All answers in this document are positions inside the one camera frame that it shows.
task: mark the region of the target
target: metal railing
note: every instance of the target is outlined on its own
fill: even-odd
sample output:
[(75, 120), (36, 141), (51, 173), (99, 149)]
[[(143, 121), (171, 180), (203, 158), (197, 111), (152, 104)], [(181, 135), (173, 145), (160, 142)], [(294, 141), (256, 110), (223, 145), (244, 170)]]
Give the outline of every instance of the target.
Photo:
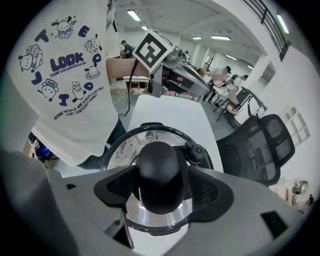
[(260, 23), (267, 29), (271, 39), (280, 54), (281, 60), (283, 59), (288, 45), (282, 30), (276, 22), (275, 17), (269, 11), (268, 7), (262, 0), (243, 0), (259, 17)]

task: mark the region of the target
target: cartoon character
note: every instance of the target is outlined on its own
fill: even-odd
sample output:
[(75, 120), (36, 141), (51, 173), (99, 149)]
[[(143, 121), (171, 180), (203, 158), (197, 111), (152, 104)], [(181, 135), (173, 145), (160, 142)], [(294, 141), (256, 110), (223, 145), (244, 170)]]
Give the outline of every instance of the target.
[(59, 91), (57, 85), (58, 84), (55, 81), (47, 79), (45, 82), (42, 83), (42, 89), (38, 90), (38, 92), (43, 94), (44, 97), (48, 98), (51, 102), (52, 98), (56, 95), (56, 92)]
[(97, 69), (97, 63), (95, 62), (93, 66), (90, 66), (89, 68), (86, 68), (84, 71), (86, 71), (85, 78), (86, 79), (94, 79), (100, 76), (100, 71)]
[(95, 38), (88, 40), (88, 42), (86, 42), (84, 44), (84, 47), (86, 48), (87, 52), (93, 54), (93, 53), (97, 53), (98, 49), (100, 49), (100, 51), (102, 50), (102, 47), (100, 45), (100, 41), (97, 37), (98, 37), (98, 35), (95, 34)]
[(72, 100), (73, 103), (75, 103), (77, 100), (82, 100), (84, 95), (86, 94), (86, 91), (82, 89), (79, 82), (72, 82), (72, 92), (75, 96), (75, 98)]
[(34, 44), (32, 46), (27, 47), (26, 55), (19, 56), (18, 60), (20, 60), (21, 71), (31, 69), (31, 72), (35, 72), (36, 68), (42, 65), (42, 50), (39, 48), (39, 45)]
[(60, 22), (53, 22), (51, 25), (55, 26), (57, 25), (57, 30), (58, 30), (58, 37), (60, 39), (68, 39), (73, 32), (73, 27), (70, 25), (71, 17), (69, 16), (67, 20), (62, 20)]

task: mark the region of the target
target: floor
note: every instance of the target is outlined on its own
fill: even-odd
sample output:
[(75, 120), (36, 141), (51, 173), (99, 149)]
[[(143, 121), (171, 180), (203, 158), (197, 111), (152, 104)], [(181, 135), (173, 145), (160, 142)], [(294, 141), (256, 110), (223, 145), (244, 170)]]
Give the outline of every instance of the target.
[[(120, 100), (121, 97), (123, 97), (123, 95), (114, 94), (114, 95), (112, 95), (112, 101), (114, 103), (116, 103), (118, 100)], [(121, 118), (122, 124), (126, 130), (129, 127), (130, 119), (131, 119), (132, 113), (134, 111), (135, 105), (137, 103), (137, 100), (138, 100), (138, 95), (131, 96), (130, 111), (126, 117)], [(123, 99), (121, 99), (114, 106), (115, 106), (115, 109), (118, 112), (118, 114), (126, 113), (126, 111), (128, 110), (128, 96), (125, 96)], [(225, 119), (224, 116), (222, 116), (220, 118), (219, 122), (217, 122), (217, 119), (218, 119), (220, 113), (218, 111), (216, 111), (214, 113), (212, 112), (215, 108), (214, 106), (212, 107), (208, 103), (206, 103), (202, 106), (203, 106), (203, 109), (206, 113), (206, 116), (210, 122), (214, 137), (217, 141), (228, 136), (229, 134), (231, 134), (234, 131), (234, 129), (227, 123), (227, 120)], [(85, 175), (85, 174), (89, 174), (92, 172), (99, 172), (100, 171), (99, 169), (85, 170), (85, 169), (82, 169), (77, 166), (70, 167), (62, 160), (54, 161), (52, 168), (59, 171), (61, 173), (62, 177)]]

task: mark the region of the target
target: white ceiling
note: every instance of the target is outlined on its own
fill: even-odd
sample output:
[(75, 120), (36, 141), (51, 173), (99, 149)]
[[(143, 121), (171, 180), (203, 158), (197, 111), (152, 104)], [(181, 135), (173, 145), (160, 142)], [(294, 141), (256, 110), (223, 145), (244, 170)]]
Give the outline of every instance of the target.
[[(127, 10), (135, 10), (141, 21), (134, 21)], [(196, 43), (242, 59), (252, 66), (263, 54), (247, 27), (212, 0), (117, 0), (115, 15), (117, 24), (126, 30), (141, 30), (141, 26), (147, 26), (190, 40), (200, 36), (203, 39)], [(212, 35), (228, 36), (231, 41), (214, 40), (210, 38)], [(267, 73), (266, 70), (264, 77), (269, 80)]]

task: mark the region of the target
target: ceiling light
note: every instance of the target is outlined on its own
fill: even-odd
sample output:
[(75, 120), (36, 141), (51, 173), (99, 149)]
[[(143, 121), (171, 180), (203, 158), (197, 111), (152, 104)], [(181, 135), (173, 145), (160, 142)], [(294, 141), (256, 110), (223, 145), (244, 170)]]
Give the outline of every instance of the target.
[(230, 37), (228, 36), (221, 36), (221, 35), (212, 35), (212, 39), (218, 39), (218, 40), (225, 40), (225, 41), (230, 41)]
[(230, 58), (230, 59), (232, 59), (232, 60), (234, 60), (234, 61), (236, 61), (237, 59), (236, 58), (234, 58), (234, 57), (232, 57), (232, 56), (230, 56), (230, 55), (226, 55), (228, 58)]
[(136, 14), (136, 12), (134, 10), (127, 10), (126, 11), (136, 22), (140, 22), (141, 19), (139, 18), (139, 16)]
[(280, 22), (280, 24), (281, 24), (281, 26), (282, 26), (282, 28), (283, 28), (283, 31), (284, 31), (286, 34), (289, 34), (289, 30), (288, 30), (288, 28), (287, 28), (287, 25), (286, 25), (284, 19), (283, 19), (280, 15), (277, 15), (276, 17), (278, 18), (278, 21)]

